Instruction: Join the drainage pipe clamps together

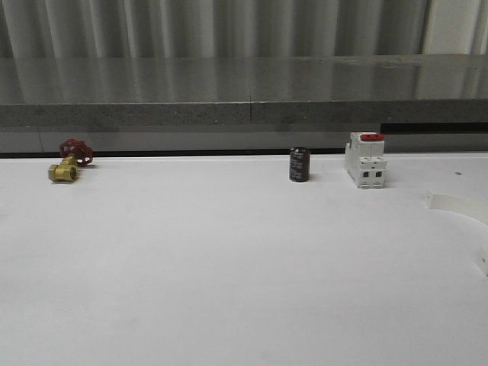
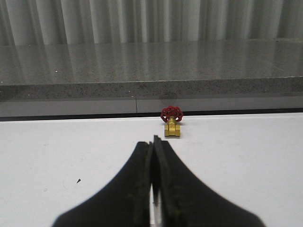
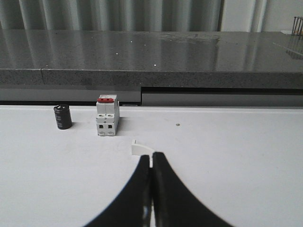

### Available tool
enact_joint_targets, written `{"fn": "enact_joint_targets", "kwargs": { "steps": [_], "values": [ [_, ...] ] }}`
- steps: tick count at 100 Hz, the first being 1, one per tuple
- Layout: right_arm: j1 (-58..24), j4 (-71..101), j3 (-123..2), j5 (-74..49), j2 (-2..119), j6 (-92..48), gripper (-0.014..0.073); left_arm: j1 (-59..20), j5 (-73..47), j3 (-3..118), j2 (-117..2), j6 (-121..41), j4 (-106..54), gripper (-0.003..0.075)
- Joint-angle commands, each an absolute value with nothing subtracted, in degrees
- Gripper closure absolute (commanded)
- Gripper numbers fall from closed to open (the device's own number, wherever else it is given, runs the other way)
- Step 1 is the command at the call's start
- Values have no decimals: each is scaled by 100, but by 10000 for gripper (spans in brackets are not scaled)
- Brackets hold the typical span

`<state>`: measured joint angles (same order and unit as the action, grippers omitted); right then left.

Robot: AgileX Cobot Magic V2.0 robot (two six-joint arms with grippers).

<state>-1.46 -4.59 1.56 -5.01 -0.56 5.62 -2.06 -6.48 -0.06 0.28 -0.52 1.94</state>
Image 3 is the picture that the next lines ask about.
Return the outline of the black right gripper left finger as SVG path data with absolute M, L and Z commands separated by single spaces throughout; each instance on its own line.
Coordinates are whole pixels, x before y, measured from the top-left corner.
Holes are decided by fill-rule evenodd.
M 116 198 L 87 227 L 149 227 L 152 194 L 148 155 L 140 157 L 127 184 Z

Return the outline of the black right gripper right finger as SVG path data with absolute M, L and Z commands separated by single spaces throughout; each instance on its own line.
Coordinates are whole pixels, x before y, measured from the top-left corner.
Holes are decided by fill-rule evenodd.
M 152 155 L 152 193 L 158 227 L 230 227 L 183 184 L 162 152 Z

